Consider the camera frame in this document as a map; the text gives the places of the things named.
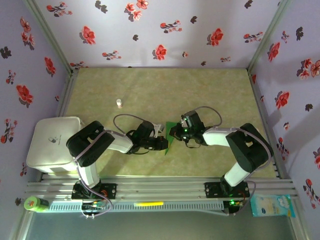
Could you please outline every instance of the purple wall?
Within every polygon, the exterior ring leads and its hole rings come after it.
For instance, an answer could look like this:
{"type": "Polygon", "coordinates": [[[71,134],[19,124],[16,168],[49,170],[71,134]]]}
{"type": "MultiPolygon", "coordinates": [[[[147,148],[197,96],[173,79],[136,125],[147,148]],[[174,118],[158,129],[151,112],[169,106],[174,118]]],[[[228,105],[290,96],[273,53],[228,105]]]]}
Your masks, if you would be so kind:
{"type": "Polygon", "coordinates": [[[313,239],[320,228],[320,5],[293,1],[252,74],[313,239]]]}
{"type": "Polygon", "coordinates": [[[21,0],[1,5],[0,23],[0,233],[11,239],[37,175],[26,167],[33,131],[55,116],[67,71],[21,0]]]}

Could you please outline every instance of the green object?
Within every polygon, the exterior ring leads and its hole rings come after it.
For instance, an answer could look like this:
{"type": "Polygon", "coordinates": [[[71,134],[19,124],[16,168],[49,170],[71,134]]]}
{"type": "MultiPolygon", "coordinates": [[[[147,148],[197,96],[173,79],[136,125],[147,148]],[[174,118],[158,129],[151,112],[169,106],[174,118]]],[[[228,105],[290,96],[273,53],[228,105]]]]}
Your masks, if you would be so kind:
{"type": "Polygon", "coordinates": [[[30,196],[25,200],[24,208],[29,211],[44,212],[49,208],[49,202],[36,196],[30,196]]]}
{"type": "Polygon", "coordinates": [[[164,155],[167,154],[167,152],[169,151],[169,148],[170,148],[172,142],[173,142],[174,139],[175,139],[173,136],[170,136],[170,135],[169,135],[170,129],[171,129],[172,127],[174,127],[175,125],[177,125],[177,123],[176,123],[176,122],[172,122],[172,121],[167,121],[167,122],[165,123],[165,138],[168,140],[168,148],[165,150],[164,155]]]}

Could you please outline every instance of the green lid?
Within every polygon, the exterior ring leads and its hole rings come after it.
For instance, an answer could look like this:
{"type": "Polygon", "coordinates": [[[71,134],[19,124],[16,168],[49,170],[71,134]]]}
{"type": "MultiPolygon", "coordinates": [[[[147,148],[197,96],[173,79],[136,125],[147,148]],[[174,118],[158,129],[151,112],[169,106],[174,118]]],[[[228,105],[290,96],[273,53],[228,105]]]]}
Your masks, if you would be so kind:
{"type": "Polygon", "coordinates": [[[28,197],[24,202],[26,210],[34,210],[40,205],[40,199],[35,196],[28,197]]]}

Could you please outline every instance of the floral wallpaper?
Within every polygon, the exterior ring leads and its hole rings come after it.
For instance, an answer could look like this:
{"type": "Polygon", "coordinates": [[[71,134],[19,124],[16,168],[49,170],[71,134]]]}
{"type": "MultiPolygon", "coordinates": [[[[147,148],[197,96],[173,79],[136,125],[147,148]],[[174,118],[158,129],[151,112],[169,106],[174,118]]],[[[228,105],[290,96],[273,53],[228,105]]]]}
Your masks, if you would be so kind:
{"type": "Polygon", "coordinates": [[[67,71],[20,0],[1,6],[0,22],[0,233],[12,239],[38,174],[26,164],[34,128],[55,116],[67,71]]]}
{"type": "Polygon", "coordinates": [[[299,192],[314,240],[320,235],[319,11],[317,0],[292,1],[251,71],[273,147],[299,192]]]}
{"type": "Polygon", "coordinates": [[[70,64],[246,68],[279,0],[35,3],[70,64]]]}

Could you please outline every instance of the yellow light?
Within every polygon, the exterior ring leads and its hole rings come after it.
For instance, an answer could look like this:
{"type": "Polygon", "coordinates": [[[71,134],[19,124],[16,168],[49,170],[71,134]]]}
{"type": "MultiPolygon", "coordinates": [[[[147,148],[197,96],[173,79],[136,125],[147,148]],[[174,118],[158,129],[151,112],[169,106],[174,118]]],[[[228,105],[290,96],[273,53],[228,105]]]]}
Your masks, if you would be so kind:
{"type": "Polygon", "coordinates": [[[162,206],[165,204],[163,201],[152,201],[152,202],[139,202],[134,205],[137,207],[150,207],[150,206],[162,206]]]}

